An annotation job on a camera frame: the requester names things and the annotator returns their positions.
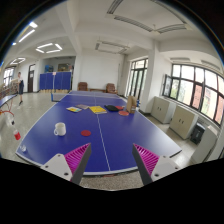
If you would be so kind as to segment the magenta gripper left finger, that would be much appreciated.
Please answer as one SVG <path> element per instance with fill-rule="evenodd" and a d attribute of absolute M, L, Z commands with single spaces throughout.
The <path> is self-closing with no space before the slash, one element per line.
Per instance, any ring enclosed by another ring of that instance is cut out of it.
<path fill-rule="evenodd" d="M 54 155 L 41 169 L 79 185 L 90 155 L 91 144 L 87 143 L 65 155 Z"/>

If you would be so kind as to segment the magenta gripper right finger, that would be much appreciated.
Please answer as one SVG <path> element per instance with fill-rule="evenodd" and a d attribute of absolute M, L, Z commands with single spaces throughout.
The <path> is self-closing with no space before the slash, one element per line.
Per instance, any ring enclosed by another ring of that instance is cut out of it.
<path fill-rule="evenodd" d="M 158 156 L 150 150 L 133 145 L 132 154 L 136 161 L 143 185 L 148 185 L 180 170 L 180 167 L 167 156 Z"/>

